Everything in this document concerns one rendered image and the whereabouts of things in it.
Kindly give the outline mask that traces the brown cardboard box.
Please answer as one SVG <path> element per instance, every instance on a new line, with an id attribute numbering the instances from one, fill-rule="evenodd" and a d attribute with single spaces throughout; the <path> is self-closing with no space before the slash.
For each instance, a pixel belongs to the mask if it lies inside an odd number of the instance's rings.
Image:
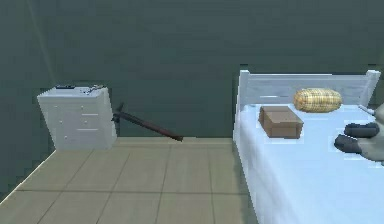
<path id="1" fill-rule="evenodd" d="M 299 139 L 304 122 L 288 106 L 262 106 L 258 121 L 269 138 Z"/>

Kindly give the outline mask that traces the grey pen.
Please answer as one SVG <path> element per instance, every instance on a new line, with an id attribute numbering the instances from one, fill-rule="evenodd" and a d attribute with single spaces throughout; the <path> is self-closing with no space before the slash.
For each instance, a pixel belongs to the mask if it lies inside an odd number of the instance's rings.
<path id="1" fill-rule="evenodd" d="M 374 114 L 375 114 L 375 110 L 373 110 L 373 109 L 369 109 L 369 108 L 367 108 L 367 107 L 365 107 L 365 106 L 363 106 L 363 105 L 358 105 L 358 107 L 359 107 L 361 110 L 363 110 L 364 112 L 370 114 L 371 116 L 374 116 Z"/>

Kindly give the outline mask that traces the small silver keys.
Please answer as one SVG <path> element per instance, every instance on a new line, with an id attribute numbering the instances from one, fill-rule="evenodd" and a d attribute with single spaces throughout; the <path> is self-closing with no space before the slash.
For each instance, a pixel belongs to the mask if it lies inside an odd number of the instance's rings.
<path id="1" fill-rule="evenodd" d="M 84 91 L 84 94 L 89 95 L 91 92 L 102 88 L 104 88 L 104 85 L 93 85 Z"/>

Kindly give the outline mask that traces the white chest of drawers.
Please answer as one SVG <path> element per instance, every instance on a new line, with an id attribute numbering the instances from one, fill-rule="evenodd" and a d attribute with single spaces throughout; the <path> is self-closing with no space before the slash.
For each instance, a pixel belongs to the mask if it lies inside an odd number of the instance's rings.
<path id="1" fill-rule="evenodd" d="M 49 89 L 37 96 L 56 150 L 108 150 L 117 139 L 107 87 Z"/>

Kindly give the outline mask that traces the yellow plaid pillow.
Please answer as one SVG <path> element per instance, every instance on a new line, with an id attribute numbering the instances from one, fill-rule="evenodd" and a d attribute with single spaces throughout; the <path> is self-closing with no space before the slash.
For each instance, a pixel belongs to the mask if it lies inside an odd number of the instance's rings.
<path id="1" fill-rule="evenodd" d="M 295 93 L 293 105 L 302 112 L 329 113 L 340 108 L 342 96 L 332 89 L 306 88 Z"/>

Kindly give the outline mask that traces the dark brown baseball bat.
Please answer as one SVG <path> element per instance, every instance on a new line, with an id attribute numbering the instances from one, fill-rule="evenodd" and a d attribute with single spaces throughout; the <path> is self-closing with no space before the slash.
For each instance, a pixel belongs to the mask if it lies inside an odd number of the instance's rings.
<path id="1" fill-rule="evenodd" d="M 112 121 L 115 123 L 119 123 L 121 119 L 129 121 L 133 124 L 136 124 L 138 126 L 141 126 L 143 128 L 146 128 L 148 130 L 154 131 L 160 135 L 169 137 L 176 141 L 183 141 L 183 136 L 180 136 L 178 134 L 175 134 L 167 129 L 164 129 L 162 127 L 156 126 L 155 124 L 152 124 L 148 121 L 142 120 L 134 115 L 131 115 L 129 113 L 126 113 L 123 111 L 124 104 L 121 103 L 113 112 L 112 115 Z"/>

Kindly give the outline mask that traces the white bed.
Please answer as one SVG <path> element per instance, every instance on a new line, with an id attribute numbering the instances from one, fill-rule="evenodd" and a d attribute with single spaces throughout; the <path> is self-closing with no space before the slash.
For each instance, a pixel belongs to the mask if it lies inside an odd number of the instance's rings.
<path id="1" fill-rule="evenodd" d="M 233 141 L 259 224 L 384 224 L 384 162 L 334 146 L 349 123 L 372 121 L 365 107 L 380 74 L 239 74 Z M 263 106 L 293 105 L 296 91 L 329 88 L 343 99 L 330 113 L 301 113 L 297 139 L 270 138 Z"/>

